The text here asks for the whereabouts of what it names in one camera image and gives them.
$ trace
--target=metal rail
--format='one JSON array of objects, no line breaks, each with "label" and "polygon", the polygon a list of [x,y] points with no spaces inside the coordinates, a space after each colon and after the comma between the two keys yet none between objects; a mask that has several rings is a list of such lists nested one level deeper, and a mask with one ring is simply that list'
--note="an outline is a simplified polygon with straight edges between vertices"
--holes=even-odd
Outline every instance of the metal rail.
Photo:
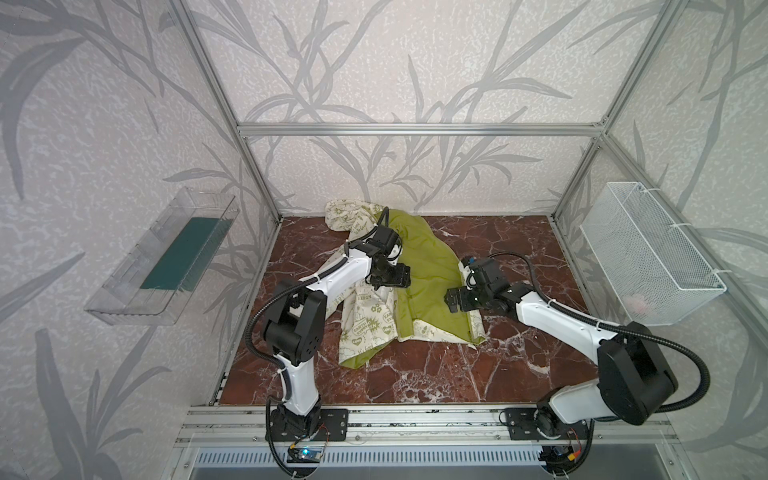
[{"label": "metal rail", "polygon": [[594,137],[599,124],[336,124],[293,123],[237,125],[244,137],[323,137],[364,135]]}]

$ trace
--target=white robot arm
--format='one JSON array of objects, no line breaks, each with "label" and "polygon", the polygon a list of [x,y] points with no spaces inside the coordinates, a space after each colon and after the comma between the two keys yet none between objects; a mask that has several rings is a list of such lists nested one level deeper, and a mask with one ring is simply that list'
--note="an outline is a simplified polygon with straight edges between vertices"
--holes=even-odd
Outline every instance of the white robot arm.
[{"label": "white robot arm", "polygon": [[[344,244],[343,257],[304,281],[285,279],[276,295],[246,326],[244,340],[254,355],[278,368],[283,382],[283,398],[275,399],[275,430],[292,439],[314,434],[319,427],[321,400],[315,385],[313,357],[323,341],[326,304],[344,290],[365,280],[381,286],[407,288],[410,267],[397,263],[402,252],[400,236],[389,228],[389,209],[382,212],[377,225],[364,237]],[[263,338],[272,356],[253,346],[253,328],[265,316]]]},{"label": "white robot arm", "polygon": [[[510,284],[492,258],[508,254],[526,261],[531,282]],[[445,302],[451,311],[484,308],[516,317],[583,353],[598,366],[598,378],[565,386],[537,404],[536,429],[557,438],[581,420],[612,417],[640,425],[654,412],[669,412],[697,402],[709,387],[707,366],[695,353],[670,340],[651,335],[632,322],[621,326],[605,322],[548,298],[535,279],[527,257],[500,252],[489,258],[462,261],[466,285],[450,289]],[[701,381],[694,394],[681,402],[663,405],[677,390],[677,379],[659,345],[676,349],[699,367]]]}]

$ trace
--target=wire basket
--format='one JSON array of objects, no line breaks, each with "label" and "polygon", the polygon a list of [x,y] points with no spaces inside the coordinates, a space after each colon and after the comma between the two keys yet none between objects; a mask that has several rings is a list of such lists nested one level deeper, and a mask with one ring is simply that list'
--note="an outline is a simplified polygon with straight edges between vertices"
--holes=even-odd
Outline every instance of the wire basket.
[{"label": "wire basket", "polygon": [[609,182],[581,225],[627,315],[672,325],[725,292],[725,283],[638,182]]}]

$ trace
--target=wall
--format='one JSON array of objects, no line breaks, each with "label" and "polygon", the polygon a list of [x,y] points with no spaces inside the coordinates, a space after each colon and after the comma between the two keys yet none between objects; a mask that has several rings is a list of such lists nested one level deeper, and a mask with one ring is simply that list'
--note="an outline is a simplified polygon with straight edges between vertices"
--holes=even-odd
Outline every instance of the wall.
[{"label": "wall", "polygon": [[[599,121],[663,3],[189,1],[241,123]],[[287,213],[319,213],[335,198],[423,213],[549,213],[586,143],[250,140]]]},{"label": "wall", "polygon": [[[164,2],[11,0],[0,31],[0,478],[156,478],[273,224]],[[182,186],[241,208],[184,315],[87,314]]]},{"label": "wall", "polygon": [[[768,2],[689,2],[611,131],[763,306],[768,305],[767,7]],[[598,156],[558,219],[579,269],[590,279],[598,313],[618,320],[624,317],[621,305],[584,248],[578,225],[605,181],[623,179],[610,155]],[[763,478],[766,351],[722,299],[654,332],[690,347],[712,373],[704,400],[669,414],[699,477]],[[675,398],[681,398],[698,375],[685,359],[668,358],[681,385]]]}]

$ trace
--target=clear plastic tray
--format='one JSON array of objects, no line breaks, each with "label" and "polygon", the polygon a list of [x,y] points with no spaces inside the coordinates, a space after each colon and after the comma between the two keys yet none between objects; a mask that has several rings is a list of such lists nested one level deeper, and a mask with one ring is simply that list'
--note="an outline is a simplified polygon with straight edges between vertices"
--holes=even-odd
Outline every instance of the clear plastic tray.
[{"label": "clear plastic tray", "polygon": [[174,325],[239,212],[234,195],[182,188],[85,311],[111,325]]}]

